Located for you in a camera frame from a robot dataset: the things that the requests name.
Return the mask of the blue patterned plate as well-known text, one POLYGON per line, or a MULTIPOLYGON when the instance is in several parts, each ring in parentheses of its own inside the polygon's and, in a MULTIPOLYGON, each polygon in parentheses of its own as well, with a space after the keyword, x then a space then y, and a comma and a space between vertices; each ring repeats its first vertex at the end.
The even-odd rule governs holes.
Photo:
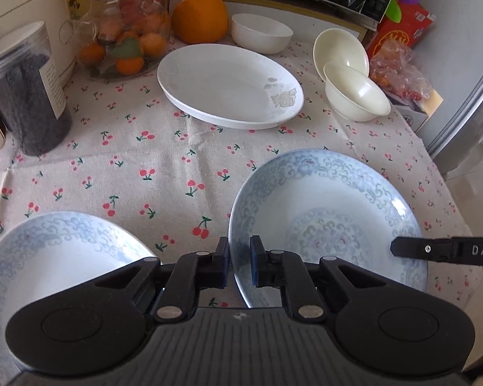
POLYGON ((19 309, 151 255, 120 226, 79 212, 38 215, 2 236, 0 385, 19 372, 5 339, 7 323, 19 309))
POLYGON ((286 152, 257 168, 235 198, 228 242, 237 287, 249 307, 276 307, 278 290, 252 282, 253 235, 267 250, 297 253, 306 263, 334 255, 410 288, 427 287, 426 262, 390 251, 399 236, 421 237, 410 206, 382 175, 341 153, 286 152))

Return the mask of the cream bowl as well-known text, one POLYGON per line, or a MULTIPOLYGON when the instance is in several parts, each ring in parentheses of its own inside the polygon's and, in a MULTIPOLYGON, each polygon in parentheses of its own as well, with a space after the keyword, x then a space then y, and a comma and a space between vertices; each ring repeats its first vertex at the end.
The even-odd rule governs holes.
POLYGON ((327 63, 325 92, 336 113, 355 122, 368 122, 391 113, 391 103, 373 80, 352 67, 327 63))
POLYGON ((313 44, 313 62, 319 77, 325 81, 324 66, 336 63, 349 66, 368 76, 369 59, 363 44, 350 32, 331 28, 321 32, 313 44))

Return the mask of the white bowl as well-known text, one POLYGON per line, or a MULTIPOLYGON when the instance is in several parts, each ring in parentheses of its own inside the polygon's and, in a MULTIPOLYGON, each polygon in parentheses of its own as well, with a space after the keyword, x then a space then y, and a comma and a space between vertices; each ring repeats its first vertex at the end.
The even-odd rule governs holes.
POLYGON ((269 17, 238 13, 231 17, 231 36, 240 47, 263 55, 274 55, 287 47, 293 31, 286 24, 269 17))

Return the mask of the cherry pattern tablecloth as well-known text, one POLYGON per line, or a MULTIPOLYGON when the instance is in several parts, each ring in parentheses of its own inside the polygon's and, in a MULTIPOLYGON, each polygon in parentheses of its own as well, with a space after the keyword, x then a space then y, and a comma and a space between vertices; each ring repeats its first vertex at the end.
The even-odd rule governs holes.
POLYGON ((327 105, 310 44, 276 55, 303 88, 301 112, 269 130, 207 124, 176 109, 157 77, 116 83, 74 75, 65 89, 73 124, 53 151, 28 157, 13 139, 0 150, 0 238, 39 214, 71 210, 122 226, 173 260, 228 231, 234 198, 257 168, 281 153, 341 152, 389 180, 432 238, 468 235, 421 140, 398 113, 352 124, 327 105))

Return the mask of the white refrigerator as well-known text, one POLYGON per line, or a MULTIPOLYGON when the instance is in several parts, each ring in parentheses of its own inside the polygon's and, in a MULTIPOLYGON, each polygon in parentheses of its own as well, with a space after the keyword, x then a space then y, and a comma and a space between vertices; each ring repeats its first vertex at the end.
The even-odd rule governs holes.
POLYGON ((443 101, 418 136, 447 174, 483 130, 483 0, 420 0, 435 16, 414 52, 443 101))

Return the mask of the plastic bag of oranges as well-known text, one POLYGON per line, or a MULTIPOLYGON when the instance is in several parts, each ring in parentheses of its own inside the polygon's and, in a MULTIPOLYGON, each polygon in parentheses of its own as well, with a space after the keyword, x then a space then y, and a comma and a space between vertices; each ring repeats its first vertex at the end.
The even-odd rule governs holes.
POLYGON ((370 60, 370 78, 404 100, 420 102, 433 92, 433 86, 413 63, 413 51, 393 39, 385 40, 370 60))

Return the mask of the red gift box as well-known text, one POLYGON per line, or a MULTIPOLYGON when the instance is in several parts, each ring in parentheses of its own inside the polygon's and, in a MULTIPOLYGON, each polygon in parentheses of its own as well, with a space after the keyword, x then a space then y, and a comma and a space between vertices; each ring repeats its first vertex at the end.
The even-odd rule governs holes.
POLYGON ((435 15, 420 4, 391 0, 385 16, 366 46, 368 58, 373 58, 389 39, 397 40, 409 48, 414 47, 435 20, 435 15))

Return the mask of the jar of black contents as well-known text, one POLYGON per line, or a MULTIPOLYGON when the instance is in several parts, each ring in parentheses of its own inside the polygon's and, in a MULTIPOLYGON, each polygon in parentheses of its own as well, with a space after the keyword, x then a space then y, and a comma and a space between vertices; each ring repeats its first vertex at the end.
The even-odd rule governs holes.
POLYGON ((0 38, 0 116, 28 156, 53 150, 70 132, 72 119, 42 20, 0 38))

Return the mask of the white oval plate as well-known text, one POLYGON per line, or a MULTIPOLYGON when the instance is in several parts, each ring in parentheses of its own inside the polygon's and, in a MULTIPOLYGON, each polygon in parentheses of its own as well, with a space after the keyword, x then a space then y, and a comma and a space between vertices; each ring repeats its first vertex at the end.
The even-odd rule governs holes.
POLYGON ((221 127, 270 129, 294 119, 304 107, 304 91, 287 69, 233 45, 176 49, 159 62, 157 79, 175 107, 221 127))

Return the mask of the glass jar with oranges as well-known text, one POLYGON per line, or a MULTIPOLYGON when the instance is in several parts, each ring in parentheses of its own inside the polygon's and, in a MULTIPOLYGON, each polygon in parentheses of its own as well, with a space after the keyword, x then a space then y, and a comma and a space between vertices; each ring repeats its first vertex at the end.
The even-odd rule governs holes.
POLYGON ((89 78, 121 80, 152 70, 166 55, 170 18, 154 0, 90 0, 81 18, 61 26, 59 38, 74 45, 89 78))

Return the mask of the large orange fruit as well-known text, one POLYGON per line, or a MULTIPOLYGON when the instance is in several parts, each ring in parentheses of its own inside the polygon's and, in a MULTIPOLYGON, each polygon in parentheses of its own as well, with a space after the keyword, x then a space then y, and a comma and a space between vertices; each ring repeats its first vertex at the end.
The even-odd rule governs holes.
POLYGON ((186 44, 213 44, 229 31, 223 0, 182 0, 173 9, 173 34, 186 44))

